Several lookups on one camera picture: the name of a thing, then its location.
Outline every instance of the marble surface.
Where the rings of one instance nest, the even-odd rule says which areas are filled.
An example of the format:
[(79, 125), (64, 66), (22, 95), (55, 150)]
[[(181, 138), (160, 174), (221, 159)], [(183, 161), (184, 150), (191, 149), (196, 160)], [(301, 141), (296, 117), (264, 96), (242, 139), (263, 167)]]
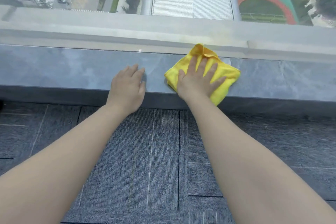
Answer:
[[(0, 45), (0, 85), (108, 90), (127, 65), (145, 67), (147, 91), (174, 93), (164, 73), (182, 55)], [(228, 96), (336, 101), (336, 64), (221, 58), (241, 70)]]

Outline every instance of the person's right hand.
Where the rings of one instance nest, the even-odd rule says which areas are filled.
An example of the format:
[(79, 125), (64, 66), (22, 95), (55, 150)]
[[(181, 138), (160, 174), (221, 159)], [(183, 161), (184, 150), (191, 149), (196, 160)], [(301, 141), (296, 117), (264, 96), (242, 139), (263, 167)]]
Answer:
[(226, 77), (221, 77), (213, 83), (210, 83), (216, 72), (218, 66), (217, 63), (212, 65), (207, 74), (203, 76), (207, 61), (207, 58), (203, 58), (196, 71), (197, 57), (193, 56), (189, 63), (187, 74), (180, 69), (177, 82), (177, 93), (185, 102), (188, 102), (190, 98), (197, 96), (210, 97), (211, 94), (225, 81)]

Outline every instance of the yellow cloth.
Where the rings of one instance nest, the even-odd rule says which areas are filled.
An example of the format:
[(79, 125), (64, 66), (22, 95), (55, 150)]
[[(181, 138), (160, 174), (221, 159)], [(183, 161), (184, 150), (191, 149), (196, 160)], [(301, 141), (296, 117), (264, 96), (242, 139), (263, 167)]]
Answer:
[(186, 56), (180, 59), (171, 69), (169, 69), (165, 73), (165, 78), (167, 79), (168, 85), (171, 86), (175, 91), (177, 91), (179, 70), (182, 69), (185, 73), (187, 73), (189, 63), (193, 56), (197, 56), (196, 70), (202, 58), (203, 57), (208, 58), (204, 75), (206, 75), (206, 73), (213, 64), (218, 63), (217, 70), (214, 76), (212, 77), (211, 82), (223, 76), (226, 76), (225, 82), (221, 86), (219, 86), (217, 90), (215, 90), (210, 97), (211, 101), (215, 105), (218, 105), (227, 95), (229, 87), (239, 78), (240, 70), (225, 64), (223, 61), (219, 59), (218, 55), (215, 52), (204, 47), (202, 44), (196, 44)]

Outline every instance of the hand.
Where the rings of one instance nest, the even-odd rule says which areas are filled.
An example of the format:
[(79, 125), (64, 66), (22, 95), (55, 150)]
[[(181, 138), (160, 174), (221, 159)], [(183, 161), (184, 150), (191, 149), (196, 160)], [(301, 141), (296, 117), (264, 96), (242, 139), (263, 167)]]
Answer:
[(139, 109), (145, 96), (145, 82), (141, 82), (145, 69), (138, 70), (138, 64), (127, 66), (112, 80), (106, 105), (121, 108), (126, 115)]
[(188, 66), (187, 74), (180, 69), (177, 93), (185, 102), (196, 96), (210, 98), (211, 94), (225, 81), (226, 77), (221, 77), (213, 83), (210, 83), (216, 72), (217, 63), (213, 64), (207, 74), (203, 76), (207, 61), (207, 58), (203, 58), (196, 71), (197, 58), (193, 56)]

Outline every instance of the person's left arm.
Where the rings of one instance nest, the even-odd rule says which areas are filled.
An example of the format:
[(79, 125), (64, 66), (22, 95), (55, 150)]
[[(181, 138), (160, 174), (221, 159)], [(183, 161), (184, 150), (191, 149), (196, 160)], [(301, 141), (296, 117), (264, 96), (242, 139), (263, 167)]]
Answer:
[(107, 103), (31, 158), (0, 176), (0, 222), (60, 223), (117, 126), (141, 105), (145, 69), (126, 67)]

